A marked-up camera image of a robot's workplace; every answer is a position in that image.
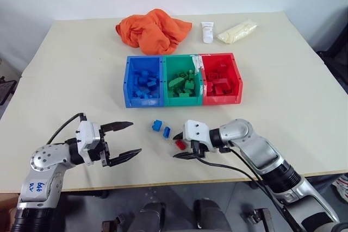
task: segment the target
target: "plastic storage bin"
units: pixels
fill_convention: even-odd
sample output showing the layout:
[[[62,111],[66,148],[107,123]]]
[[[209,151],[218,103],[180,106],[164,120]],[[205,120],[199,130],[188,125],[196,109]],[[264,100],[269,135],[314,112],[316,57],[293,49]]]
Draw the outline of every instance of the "plastic storage bin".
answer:
[[[201,72],[195,73],[193,55],[164,55],[163,56],[163,93],[165,106],[185,106],[203,104],[203,79]],[[190,97],[171,97],[170,81],[178,77],[178,73],[193,71],[194,89]]]
[[[201,54],[203,66],[203,105],[238,104],[243,81],[232,53]]]
[[[164,106],[162,56],[128,57],[123,93],[127,108]]]

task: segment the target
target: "gray floor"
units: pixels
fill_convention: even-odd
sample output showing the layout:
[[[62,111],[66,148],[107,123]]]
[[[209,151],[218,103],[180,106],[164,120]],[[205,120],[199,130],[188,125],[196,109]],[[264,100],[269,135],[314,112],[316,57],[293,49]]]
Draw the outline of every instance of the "gray floor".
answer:
[[[324,197],[337,211],[342,221],[348,222],[348,204],[340,202],[329,188]],[[291,231],[272,203],[259,189],[251,189],[247,183],[211,183],[176,186],[144,187],[111,190],[101,199],[91,196],[61,196],[51,231],[101,231],[101,223],[124,214],[126,230],[135,213],[148,202],[166,203],[164,231],[194,228],[193,203],[196,199],[210,198],[218,203],[233,231],[264,231],[261,223],[251,225],[245,221],[244,211],[268,208],[271,211],[275,231]]]

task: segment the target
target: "white tabletop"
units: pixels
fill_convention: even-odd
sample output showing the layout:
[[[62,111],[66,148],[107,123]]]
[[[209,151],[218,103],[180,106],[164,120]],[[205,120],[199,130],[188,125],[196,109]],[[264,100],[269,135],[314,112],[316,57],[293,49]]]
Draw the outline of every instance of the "white tabletop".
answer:
[[[0,192],[20,190],[31,153],[80,111],[99,124],[134,122],[105,139],[112,156],[137,148],[142,152],[112,168],[96,162],[68,170],[64,190],[244,179],[237,172],[172,158],[179,150],[152,131],[155,119],[163,120],[174,135],[187,119],[216,128],[244,118],[299,173],[348,170],[347,95],[284,13],[179,18],[194,27],[176,54],[234,53],[244,82],[241,104],[126,109],[122,92],[126,57],[141,53],[116,35],[114,25],[120,19],[56,21],[0,121],[0,179],[8,181],[1,182]],[[247,18],[259,24],[247,38],[232,45],[202,43],[199,22],[214,21],[219,33]],[[77,125],[69,125],[56,141],[74,137]],[[233,154],[209,153],[207,159],[247,171]]]

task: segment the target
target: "orange towel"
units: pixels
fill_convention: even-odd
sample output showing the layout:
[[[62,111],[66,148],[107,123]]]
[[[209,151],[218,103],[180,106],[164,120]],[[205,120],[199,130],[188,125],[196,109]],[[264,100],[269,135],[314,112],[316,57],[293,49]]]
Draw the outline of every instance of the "orange towel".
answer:
[[[133,15],[116,26],[122,41],[139,47],[144,54],[171,54],[185,39],[192,23],[171,18],[166,12],[154,9],[146,15]]]

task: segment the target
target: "handwritten label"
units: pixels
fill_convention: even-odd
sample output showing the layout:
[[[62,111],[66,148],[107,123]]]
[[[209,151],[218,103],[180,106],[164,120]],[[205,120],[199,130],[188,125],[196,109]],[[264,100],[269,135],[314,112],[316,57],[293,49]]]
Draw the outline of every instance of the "handwritten label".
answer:
[[[36,192],[41,192],[41,191],[43,191],[44,186],[45,186],[45,183],[42,183],[42,182],[29,183],[29,190],[31,192],[35,192],[35,190],[36,190]]]

